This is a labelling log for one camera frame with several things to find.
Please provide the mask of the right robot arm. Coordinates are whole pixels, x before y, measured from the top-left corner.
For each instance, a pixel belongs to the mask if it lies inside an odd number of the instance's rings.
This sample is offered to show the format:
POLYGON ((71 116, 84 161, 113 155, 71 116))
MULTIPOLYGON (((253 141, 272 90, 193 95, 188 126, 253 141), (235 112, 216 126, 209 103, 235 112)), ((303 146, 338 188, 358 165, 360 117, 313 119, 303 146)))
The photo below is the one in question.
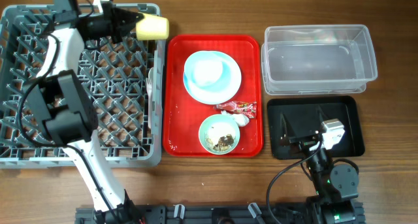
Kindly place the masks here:
POLYGON ((338 119, 325 120, 320 129, 306 136, 297 136, 285 114, 280 114, 282 146, 290 153, 301 155, 306 163, 316 195, 306 199, 307 223, 356 223, 353 199, 359 196, 359 168, 348 159, 334 160, 329 150, 345 134, 338 119))

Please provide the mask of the green bowl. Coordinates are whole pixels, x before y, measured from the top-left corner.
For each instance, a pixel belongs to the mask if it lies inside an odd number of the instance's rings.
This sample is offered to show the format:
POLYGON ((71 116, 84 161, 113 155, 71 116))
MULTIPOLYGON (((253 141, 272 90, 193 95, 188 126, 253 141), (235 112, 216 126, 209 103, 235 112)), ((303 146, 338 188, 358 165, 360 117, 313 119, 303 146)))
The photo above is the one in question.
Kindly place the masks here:
POLYGON ((238 145, 239 141, 240 141, 240 129, 238 127, 238 125, 228 116, 222 115, 222 114, 215 114, 212 116, 209 116, 208 118, 206 118, 200 128, 199 128, 199 142, 201 144, 201 146, 209 153, 211 153, 212 155, 226 155, 228 153, 231 153, 238 145), (231 124, 234 127, 235 133, 236 133, 236 138, 235 138, 235 142, 232 145, 231 149, 227 150, 226 152, 223 153, 215 153, 210 151, 208 148, 206 148, 206 143, 204 142, 204 132, 205 130, 208 128, 208 126, 210 126, 213 123, 217 123, 217 122, 226 122, 231 124))

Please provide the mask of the white plastic fork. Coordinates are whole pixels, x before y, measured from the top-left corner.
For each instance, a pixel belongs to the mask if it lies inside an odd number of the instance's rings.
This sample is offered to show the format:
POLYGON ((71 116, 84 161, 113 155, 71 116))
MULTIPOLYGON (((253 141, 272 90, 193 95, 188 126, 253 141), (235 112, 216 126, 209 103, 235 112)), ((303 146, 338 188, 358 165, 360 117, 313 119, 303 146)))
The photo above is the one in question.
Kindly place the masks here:
POLYGON ((152 102, 153 82, 151 78, 146 79, 146 92, 148 94, 148 101, 152 102))

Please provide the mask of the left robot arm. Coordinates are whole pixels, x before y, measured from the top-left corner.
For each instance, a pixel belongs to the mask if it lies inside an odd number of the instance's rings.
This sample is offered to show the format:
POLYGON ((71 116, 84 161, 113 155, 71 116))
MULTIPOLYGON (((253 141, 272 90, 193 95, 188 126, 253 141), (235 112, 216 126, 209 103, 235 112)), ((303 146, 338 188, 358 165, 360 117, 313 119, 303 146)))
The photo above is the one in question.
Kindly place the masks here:
POLYGON ((101 151, 99 119, 76 73, 87 41, 110 37, 119 43, 132 30, 145 40, 165 39, 169 22, 119 8, 112 0, 95 0, 87 15, 78 0, 53 1, 45 62, 24 84, 18 104, 20 134, 37 148, 61 148, 69 156, 92 197, 94 223, 145 223, 101 151))

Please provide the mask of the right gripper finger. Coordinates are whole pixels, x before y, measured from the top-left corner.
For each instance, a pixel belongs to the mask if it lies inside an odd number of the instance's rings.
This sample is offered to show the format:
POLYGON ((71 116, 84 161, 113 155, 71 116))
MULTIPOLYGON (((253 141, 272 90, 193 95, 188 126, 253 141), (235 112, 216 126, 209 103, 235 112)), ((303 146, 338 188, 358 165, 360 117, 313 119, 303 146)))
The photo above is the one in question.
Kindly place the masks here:
POLYGON ((280 146, 290 146, 293 143, 295 137, 295 132, 287 119, 286 115, 280 114, 280 127, 281 127, 281 136, 280 136, 280 146))
POLYGON ((323 123, 324 121, 327 121, 329 119, 329 117, 324 113, 320 105, 316 107, 316 111, 317 111, 320 123, 323 123))

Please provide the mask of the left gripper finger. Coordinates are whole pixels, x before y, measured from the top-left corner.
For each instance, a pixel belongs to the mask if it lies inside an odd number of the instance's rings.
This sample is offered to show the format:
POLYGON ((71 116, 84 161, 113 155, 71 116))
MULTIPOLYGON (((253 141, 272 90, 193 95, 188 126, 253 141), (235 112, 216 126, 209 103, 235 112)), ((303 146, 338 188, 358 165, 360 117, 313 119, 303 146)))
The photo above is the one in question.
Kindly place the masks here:
POLYGON ((142 13, 125 10, 118 7, 114 7, 112 12, 113 18, 117 22, 139 22, 144 19, 144 15, 142 13))
POLYGON ((136 29, 137 26, 137 22, 126 22, 126 21, 122 21, 122 23, 119 24, 119 35, 120 37, 125 37, 128 34, 130 34, 130 32, 132 32, 132 30, 136 29))

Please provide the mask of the food leftovers rice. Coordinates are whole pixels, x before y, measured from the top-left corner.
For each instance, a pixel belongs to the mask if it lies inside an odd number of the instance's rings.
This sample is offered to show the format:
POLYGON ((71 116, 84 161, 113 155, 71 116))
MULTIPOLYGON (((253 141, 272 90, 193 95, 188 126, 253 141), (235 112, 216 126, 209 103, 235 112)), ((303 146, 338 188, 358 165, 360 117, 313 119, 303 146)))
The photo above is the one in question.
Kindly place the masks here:
POLYGON ((223 153, 231 149, 235 138, 234 127, 226 122, 213 123, 204 132, 206 148, 215 153, 223 153))

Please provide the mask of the yellow plastic cup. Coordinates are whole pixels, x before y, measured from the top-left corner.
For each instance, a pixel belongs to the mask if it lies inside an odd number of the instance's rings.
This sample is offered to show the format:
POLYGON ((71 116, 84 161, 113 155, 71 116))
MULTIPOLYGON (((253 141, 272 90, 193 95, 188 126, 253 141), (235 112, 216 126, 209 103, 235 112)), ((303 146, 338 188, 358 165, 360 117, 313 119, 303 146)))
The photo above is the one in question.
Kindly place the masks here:
POLYGON ((166 40, 169 37, 169 20, 151 14, 142 14, 143 19, 136 23, 138 40, 166 40))

